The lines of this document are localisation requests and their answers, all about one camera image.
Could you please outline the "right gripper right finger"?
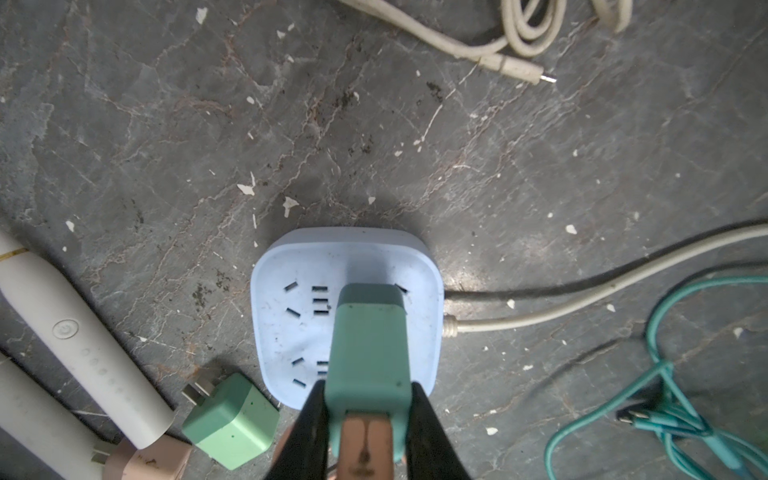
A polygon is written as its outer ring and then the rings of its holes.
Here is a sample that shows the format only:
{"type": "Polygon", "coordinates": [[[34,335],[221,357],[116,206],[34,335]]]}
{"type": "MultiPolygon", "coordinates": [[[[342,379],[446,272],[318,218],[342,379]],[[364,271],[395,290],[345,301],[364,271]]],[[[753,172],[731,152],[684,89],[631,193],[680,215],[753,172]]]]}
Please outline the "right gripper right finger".
{"type": "Polygon", "coordinates": [[[407,476],[410,480],[470,480],[426,393],[418,382],[411,384],[412,401],[405,442],[407,476]]]}

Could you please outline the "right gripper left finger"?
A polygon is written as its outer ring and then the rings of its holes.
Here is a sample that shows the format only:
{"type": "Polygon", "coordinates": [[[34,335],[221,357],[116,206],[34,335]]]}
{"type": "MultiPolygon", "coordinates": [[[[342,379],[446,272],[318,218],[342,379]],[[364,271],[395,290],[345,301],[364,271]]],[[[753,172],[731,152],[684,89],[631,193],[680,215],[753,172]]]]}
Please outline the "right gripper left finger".
{"type": "Polygon", "coordinates": [[[329,450],[326,382],[315,383],[266,480],[325,480],[329,450]]]}

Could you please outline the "teal charger plug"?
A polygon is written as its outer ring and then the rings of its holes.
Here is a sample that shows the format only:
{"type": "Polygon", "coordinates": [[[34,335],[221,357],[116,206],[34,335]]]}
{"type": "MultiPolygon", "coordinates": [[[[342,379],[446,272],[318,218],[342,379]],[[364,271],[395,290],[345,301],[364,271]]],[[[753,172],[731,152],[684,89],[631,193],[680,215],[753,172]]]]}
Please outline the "teal charger plug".
{"type": "Polygon", "coordinates": [[[340,451],[344,419],[367,413],[389,419],[392,459],[398,462],[404,456],[412,386],[406,312],[397,286],[355,283],[342,288],[324,400],[335,454],[340,451]]]}

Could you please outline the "middle white electric toothbrush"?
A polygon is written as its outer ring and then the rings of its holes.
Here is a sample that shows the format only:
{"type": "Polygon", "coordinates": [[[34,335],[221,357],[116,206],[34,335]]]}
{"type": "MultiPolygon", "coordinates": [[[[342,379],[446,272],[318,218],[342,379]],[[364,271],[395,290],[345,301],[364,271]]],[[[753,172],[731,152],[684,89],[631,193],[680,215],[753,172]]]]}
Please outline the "middle white electric toothbrush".
{"type": "Polygon", "coordinates": [[[174,412],[65,276],[1,234],[1,294],[138,449],[174,412]]]}

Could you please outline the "white electric toothbrush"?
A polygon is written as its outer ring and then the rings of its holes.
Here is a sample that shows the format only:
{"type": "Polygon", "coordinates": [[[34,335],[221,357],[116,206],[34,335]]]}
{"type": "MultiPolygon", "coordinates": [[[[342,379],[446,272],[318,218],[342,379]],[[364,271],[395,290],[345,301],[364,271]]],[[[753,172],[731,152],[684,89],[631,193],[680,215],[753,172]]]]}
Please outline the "white electric toothbrush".
{"type": "Polygon", "coordinates": [[[65,276],[1,234],[1,294],[138,449],[174,412],[65,276]]]}
{"type": "Polygon", "coordinates": [[[98,436],[5,355],[1,429],[64,479],[102,478],[103,467],[92,460],[98,436]]]}

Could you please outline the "left white electric toothbrush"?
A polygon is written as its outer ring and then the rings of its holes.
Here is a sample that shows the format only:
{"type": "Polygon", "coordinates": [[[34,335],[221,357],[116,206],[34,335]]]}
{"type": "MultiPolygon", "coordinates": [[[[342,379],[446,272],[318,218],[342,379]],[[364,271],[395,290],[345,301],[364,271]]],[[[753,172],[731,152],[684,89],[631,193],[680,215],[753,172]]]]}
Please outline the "left white electric toothbrush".
{"type": "Polygon", "coordinates": [[[103,467],[92,460],[98,436],[5,355],[1,429],[64,479],[102,478],[103,467]]]}

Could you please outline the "green charger plug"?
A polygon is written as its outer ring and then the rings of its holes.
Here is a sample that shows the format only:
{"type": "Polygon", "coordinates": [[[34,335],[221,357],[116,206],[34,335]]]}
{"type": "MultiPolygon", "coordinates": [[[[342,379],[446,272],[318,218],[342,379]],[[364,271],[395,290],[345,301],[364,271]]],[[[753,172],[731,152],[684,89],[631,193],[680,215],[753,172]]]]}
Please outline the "green charger plug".
{"type": "Polygon", "coordinates": [[[182,432],[197,448],[232,471],[266,452],[280,418],[278,408],[244,375],[214,385],[187,384],[182,394],[194,404],[182,432]]]}

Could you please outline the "pink charger plug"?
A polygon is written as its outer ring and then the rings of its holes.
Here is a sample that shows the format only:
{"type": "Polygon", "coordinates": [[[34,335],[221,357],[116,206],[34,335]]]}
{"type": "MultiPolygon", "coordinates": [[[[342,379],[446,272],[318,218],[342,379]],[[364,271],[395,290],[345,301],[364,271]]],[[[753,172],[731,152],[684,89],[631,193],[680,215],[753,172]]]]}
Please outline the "pink charger plug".
{"type": "Polygon", "coordinates": [[[118,444],[98,441],[91,462],[99,465],[102,479],[174,480],[181,479],[193,447],[168,435],[144,449],[128,439],[118,444]]]}

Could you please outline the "blue power strip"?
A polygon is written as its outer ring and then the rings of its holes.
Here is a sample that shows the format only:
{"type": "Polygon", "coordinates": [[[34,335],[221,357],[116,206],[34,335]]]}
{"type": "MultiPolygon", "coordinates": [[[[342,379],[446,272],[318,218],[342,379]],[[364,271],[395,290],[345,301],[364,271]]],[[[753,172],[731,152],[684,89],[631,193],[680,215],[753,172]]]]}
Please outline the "blue power strip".
{"type": "Polygon", "coordinates": [[[444,284],[427,246],[392,229],[291,231],[261,256],[251,308],[261,375],[288,408],[303,407],[328,370],[334,315],[349,283],[389,284],[403,295],[411,377],[434,389],[443,334],[444,284]]]}

